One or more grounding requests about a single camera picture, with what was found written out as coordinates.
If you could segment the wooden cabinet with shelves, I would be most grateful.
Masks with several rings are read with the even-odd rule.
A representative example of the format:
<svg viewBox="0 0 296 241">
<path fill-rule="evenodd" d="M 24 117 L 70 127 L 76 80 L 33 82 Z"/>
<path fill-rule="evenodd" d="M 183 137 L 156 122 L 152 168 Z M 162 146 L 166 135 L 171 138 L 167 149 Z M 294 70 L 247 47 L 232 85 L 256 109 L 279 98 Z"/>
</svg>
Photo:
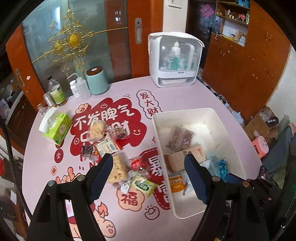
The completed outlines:
<svg viewBox="0 0 296 241">
<path fill-rule="evenodd" d="M 272 96 L 289 52 L 287 36 L 256 1 L 251 1 L 245 45 L 213 34 L 202 78 L 250 121 Z"/>
</svg>

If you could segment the orange white snack packet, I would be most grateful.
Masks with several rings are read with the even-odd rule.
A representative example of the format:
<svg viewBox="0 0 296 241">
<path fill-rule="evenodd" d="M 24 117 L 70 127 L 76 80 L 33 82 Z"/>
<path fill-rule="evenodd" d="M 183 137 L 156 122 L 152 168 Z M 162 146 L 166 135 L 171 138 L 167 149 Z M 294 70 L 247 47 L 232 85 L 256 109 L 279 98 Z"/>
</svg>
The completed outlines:
<svg viewBox="0 0 296 241">
<path fill-rule="evenodd" d="M 172 193 L 180 192 L 185 189 L 183 178 L 180 172 L 168 174 L 168 177 Z"/>
</svg>

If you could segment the puffed rice bar packet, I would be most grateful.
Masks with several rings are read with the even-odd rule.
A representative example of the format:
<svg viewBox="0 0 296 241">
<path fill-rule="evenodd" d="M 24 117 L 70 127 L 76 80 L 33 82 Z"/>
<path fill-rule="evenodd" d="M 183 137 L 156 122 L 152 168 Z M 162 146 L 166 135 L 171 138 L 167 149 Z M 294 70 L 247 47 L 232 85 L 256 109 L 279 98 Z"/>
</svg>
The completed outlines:
<svg viewBox="0 0 296 241">
<path fill-rule="evenodd" d="M 128 178 L 125 159 L 122 154 L 115 154 L 113 157 L 113 167 L 107 181 L 111 184 L 120 183 Z"/>
</svg>

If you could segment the clear bottle with green label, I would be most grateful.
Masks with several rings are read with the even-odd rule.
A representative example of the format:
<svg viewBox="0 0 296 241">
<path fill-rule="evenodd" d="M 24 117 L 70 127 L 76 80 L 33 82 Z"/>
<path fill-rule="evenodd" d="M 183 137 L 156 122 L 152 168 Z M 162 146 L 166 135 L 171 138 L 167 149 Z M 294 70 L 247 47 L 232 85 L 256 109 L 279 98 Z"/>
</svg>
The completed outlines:
<svg viewBox="0 0 296 241">
<path fill-rule="evenodd" d="M 60 83 L 53 79 L 52 76 L 48 77 L 49 92 L 53 100 L 58 106 L 63 106 L 67 102 L 65 93 L 62 90 Z"/>
</svg>

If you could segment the pink plastic stool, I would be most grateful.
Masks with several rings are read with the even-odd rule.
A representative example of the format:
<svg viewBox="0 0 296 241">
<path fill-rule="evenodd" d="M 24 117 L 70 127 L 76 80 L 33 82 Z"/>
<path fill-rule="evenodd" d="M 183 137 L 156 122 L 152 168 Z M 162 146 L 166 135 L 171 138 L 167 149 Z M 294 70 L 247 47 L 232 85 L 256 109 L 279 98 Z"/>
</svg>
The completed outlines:
<svg viewBox="0 0 296 241">
<path fill-rule="evenodd" d="M 258 157 L 261 159 L 269 152 L 269 146 L 263 136 L 258 136 L 252 141 Z"/>
</svg>

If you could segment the green tissue box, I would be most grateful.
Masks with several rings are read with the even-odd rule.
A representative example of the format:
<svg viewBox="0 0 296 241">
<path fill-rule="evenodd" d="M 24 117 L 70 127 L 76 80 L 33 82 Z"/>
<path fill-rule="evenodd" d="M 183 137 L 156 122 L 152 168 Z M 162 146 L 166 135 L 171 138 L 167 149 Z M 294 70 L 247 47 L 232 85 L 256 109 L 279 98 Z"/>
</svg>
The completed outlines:
<svg viewBox="0 0 296 241">
<path fill-rule="evenodd" d="M 60 113 L 56 107 L 50 108 L 44 115 L 39 131 L 51 143 L 60 146 L 72 126 L 67 113 Z"/>
</svg>

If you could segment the clear brown snack packet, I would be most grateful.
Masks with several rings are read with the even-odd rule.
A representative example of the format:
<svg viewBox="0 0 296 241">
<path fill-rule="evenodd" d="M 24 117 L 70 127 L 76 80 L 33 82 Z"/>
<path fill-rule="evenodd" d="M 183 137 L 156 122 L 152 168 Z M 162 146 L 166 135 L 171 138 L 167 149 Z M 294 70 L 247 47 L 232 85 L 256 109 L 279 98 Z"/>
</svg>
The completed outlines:
<svg viewBox="0 0 296 241">
<path fill-rule="evenodd" d="M 175 126 L 171 132 L 171 136 L 166 147 L 170 148 L 174 152 L 188 149 L 193 136 L 194 132 L 191 130 L 184 128 L 183 126 Z"/>
</svg>

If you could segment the teal canister with brown lid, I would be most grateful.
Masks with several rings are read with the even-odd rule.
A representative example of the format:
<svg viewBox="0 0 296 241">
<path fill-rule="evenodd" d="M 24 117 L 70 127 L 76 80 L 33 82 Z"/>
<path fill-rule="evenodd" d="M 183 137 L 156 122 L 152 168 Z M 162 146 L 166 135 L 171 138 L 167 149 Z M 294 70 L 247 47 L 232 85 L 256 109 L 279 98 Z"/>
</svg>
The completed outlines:
<svg viewBox="0 0 296 241">
<path fill-rule="evenodd" d="M 103 94 L 109 89 L 109 83 L 101 66 L 88 69 L 86 78 L 92 95 Z"/>
</svg>

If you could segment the white plastic storage bin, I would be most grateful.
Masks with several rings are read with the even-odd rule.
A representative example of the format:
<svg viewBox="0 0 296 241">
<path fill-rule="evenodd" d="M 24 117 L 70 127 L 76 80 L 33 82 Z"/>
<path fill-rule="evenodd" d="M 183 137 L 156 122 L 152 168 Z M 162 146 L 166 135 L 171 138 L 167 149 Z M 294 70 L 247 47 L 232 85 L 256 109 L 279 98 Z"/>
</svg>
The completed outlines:
<svg viewBox="0 0 296 241">
<path fill-rule="evenodd" d="M 157 134 L 159 161 L 162 165 L 168 197 L 175 217 L 186 219 L 206 208 L 199 200 L 184 172 L 184 158 L 193 154 L 212 175 L 220 175 L 219 162 L 227 163 L 228 172 L 246 177 L 222 121 L 211 108 L 168 111 L 153 117 Z"/>
</svg>

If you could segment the small white pill bottle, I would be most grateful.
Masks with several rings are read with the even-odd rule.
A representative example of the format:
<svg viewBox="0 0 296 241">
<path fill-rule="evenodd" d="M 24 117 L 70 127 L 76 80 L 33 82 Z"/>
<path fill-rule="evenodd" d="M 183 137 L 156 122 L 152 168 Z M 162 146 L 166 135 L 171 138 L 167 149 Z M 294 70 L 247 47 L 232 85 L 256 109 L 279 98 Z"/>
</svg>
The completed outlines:
<svg viewBox="0 0 296 241">
<path fill-rule="evenodd" d="M 78 92 L 77 87 L 76 87 L 76 80 L 72 80 L 72 81 L 69 83 L 69 85 L 70 85 L 70 89 L 71 89 L 71 91 L 72 91 L 74 97 L 75 97 L 75 98 L 79 98 L 80 95 L 79 95 L 79 92 Z"/>
</svg>

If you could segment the glass sliding door gold ornament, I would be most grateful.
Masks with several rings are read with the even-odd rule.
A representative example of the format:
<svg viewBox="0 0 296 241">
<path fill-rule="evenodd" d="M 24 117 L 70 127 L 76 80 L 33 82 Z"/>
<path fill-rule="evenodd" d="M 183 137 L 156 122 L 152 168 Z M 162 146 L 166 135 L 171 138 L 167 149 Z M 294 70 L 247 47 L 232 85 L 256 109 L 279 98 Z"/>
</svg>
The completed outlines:
<svg viewBox="0 0 296 241">
<path fill-rule="evenodd" d="M 71 94 L 70 75 L 99 66 L 109 83 L 147 76 L 149 33 L 163 28 L 163 1 L 42 1 L 6 43 L 13 74 L 32 108 L 48 77 Z"/>
</svg>

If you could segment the blue white candy packet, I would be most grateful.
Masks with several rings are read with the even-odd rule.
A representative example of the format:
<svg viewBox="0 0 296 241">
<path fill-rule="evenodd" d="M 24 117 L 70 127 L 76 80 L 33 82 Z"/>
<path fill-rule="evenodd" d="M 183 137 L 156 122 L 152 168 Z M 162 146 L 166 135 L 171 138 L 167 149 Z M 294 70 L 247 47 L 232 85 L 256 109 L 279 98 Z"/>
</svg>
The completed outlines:
<svg viewBox="0 0 296 241">
<path fill-rule="evenodd" d="M 219 161 L 219 170 L 220 177 L 225 180 L 226 176 L 228 175 L 228 163 L 226 160 L 222 159 Z"/>
</svg>

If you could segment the white squeeze bottle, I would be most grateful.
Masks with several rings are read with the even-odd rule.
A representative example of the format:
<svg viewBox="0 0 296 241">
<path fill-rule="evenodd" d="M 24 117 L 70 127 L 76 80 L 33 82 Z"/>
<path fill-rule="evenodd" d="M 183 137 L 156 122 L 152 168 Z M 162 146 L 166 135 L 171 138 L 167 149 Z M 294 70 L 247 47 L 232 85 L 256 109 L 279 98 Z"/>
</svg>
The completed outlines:
<svg viewBox="0 0 296 241">
<path fill-rule="evenodd" d="M 77 73 L 71 74 L 69 77 L 67 77 L 67 80 L 76 76 L 76 87 L 79 92 L 79 95 L 82 100 L 87 100 L 91 97 L 91 92 L 89 90 L 87 81 L 80 77 Z"/>
</svg>

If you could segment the small metal can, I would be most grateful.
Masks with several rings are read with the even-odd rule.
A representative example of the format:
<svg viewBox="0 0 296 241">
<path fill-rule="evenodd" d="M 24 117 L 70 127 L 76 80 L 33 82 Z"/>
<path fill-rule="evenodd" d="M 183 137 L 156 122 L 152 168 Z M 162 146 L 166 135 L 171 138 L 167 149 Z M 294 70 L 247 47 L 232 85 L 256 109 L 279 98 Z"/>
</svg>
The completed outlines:
<svg viewBox="0 0 296 241">
<path fill-rule="evenodd" d="M 51 96 L 50 92 L 46 92 L 43 95 L 43 98 L 46 102 L 46 104 L 48 105 L 48 107 L 56 107 L 56 102 L 53 100 L 53 97 Z"/>
</svg>

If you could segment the pink printed table mat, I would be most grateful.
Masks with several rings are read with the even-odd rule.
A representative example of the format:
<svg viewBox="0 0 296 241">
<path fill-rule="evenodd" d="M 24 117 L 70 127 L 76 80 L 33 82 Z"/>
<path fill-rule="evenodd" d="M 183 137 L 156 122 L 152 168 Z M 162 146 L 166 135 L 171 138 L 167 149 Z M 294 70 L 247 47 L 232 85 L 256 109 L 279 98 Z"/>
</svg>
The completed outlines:
<svg viewBox="0 0 296 241">
<path fill-rule="evenodd" d="M 206 206 L 194 191 L 172 193 L 164 156 L 176 126 L 193 132 L 199 156 L 226 160 L 231 173 L 254 179 L 261 161 L 249 137 L 222 102 L 200 81 L 157 87 L 147 77 L 114 83 L 102 95 L 70 97 L 58 112 L 72 125 L 60 145 L 35 118 L 23 161 L 22 190 L 34 211 L 49 181 L 74 183 L 104 154 L 112 154 L 102 193 L 91 213 L 107 240 L 190 240 Z"/>
</svg>

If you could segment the green yellow snack packet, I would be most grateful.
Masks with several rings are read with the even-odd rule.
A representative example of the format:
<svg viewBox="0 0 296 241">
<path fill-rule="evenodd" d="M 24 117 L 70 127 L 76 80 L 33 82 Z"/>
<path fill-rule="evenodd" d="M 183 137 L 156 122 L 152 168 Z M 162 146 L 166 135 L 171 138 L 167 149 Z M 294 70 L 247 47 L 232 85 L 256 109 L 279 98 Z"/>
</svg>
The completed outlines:
<svg viewBox="0 0 296 241">
<path fill-rule="evenodd" d="M 146 197 L 150 197 L 158 186 L 158 184 L 140 176 L 139 174 L 133 178 L 131 185 L 142 192 Z"/>
</svg>

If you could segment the brown paper biscuit packet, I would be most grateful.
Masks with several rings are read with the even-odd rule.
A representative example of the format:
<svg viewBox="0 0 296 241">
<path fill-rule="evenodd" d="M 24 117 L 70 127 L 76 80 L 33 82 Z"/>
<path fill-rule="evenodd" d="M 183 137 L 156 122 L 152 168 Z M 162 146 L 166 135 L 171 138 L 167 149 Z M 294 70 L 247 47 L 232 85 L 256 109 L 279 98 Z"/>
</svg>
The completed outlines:
<svg viewBox="0 0 296 241">
<path fill-rule="evenodd" d="M 198 163 L 207 159 L 202 145 L 198 144 L 188 149 L 164 155 L 166 167 L 170 172 L 178 172 L 185 169 L 184 160 L 185 156 L 193 154 Z"/>
</svg>

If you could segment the red jujube snack packet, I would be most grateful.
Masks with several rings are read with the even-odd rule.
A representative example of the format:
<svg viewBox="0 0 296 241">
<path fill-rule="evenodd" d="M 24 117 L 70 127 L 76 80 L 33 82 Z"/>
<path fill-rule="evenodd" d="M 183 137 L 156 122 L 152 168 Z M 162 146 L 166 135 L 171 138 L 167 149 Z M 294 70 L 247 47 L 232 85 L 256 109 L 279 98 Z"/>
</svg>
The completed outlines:
<svg viewBox="0 0 296 241">
<path fill-rule="evenodd" d="M 130 177 L 135 178 L 136 175 L 141 177 L 150 178 L 149 166 L 144 161 L 142 156 L 137 156 L 130 159 L 130 170 L 128 172 Z"/>
</svg>

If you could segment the white barcode biscuit packet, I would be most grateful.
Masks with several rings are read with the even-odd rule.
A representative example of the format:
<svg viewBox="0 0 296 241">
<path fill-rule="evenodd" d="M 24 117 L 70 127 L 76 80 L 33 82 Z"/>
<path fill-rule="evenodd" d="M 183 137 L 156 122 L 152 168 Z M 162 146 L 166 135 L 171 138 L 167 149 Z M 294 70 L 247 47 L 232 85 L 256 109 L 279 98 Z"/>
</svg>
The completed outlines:
<svg viewBox="0 0 296 241">
<path fill-rule="evenodd" d="M 103 157 L 105 154 L 114 154 L 123 149 L 123 147 L 114 139 L 106 138 L 102 142 L 95 144 L 99 154 Z"/>
</svg>

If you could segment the round rice cracker packet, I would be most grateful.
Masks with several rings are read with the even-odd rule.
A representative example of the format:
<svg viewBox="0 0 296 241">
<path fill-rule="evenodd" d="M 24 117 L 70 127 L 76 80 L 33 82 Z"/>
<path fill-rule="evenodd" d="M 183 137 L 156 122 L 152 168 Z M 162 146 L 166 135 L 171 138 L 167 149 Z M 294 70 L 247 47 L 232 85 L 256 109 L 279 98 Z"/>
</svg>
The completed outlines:
<svg viewBox="0 0 296 241">
<path fill-rule="evenodd" d="M 104 121 L 93 120 L 88 129 L 88 140 L 99 142 L 104 139 L 107 130 L 107 125 Z"/>
</svg>

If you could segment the white grey snack packet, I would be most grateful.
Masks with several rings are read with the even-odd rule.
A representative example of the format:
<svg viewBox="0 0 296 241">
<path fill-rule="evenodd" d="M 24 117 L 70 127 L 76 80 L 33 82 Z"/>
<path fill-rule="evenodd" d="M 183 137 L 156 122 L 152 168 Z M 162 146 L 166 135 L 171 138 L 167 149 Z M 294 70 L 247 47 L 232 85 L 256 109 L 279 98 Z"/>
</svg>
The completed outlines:
<svg viewBox="0 0 296 241">
<path fill-rule="evenodd" d="M 200 166 L 207 168 L 212 176 L 221 176 L 219 160 L 216 156 L 210 156 L 208 159 L 200 163 Z"/>
</svg>

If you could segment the dark nut snack packet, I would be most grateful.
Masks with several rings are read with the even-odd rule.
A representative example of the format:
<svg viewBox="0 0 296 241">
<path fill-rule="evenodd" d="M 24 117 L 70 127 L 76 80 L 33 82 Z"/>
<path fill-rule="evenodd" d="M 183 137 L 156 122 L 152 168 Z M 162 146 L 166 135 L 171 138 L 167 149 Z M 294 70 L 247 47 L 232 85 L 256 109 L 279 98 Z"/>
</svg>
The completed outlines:
<svg viewBox="0 0 296 241">
<path fill-rule="evenodd" d="M 93 145 L 82 145 L 80 154 L 82 157 L 91 157 L 93 153 Z"/>
</svg>

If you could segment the cardboard box on floor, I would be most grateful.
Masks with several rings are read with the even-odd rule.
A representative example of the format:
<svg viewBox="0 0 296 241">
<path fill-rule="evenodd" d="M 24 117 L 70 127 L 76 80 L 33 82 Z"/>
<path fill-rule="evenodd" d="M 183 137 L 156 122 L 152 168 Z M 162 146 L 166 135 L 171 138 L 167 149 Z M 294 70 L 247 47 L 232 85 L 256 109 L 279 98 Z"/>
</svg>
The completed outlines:
<svg viewBox="0 0 296 241">
<path fill-rule="evenodd" d="M 247 124 L 244 131 L 251 141 L 263 136 L 267 141 L 271 138 L 278 139 L 280 127 L 279 119 L 269 107 L 260 110 Z"/>
</svg>

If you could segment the white cosmetics organizer case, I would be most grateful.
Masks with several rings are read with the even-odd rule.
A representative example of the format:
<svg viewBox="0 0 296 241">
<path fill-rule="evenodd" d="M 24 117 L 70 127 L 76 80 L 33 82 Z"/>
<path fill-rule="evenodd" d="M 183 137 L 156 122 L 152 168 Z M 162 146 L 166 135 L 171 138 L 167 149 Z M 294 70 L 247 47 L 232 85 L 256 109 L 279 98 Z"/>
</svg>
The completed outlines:
<svg viewBox="0 0 296 241">
<path fill-rule="evenodd" d="M 183 32 L 148 35 L 149 74 L 160 88 L 192 85 L 199 70 L 204 43 Z"/>
</svg>

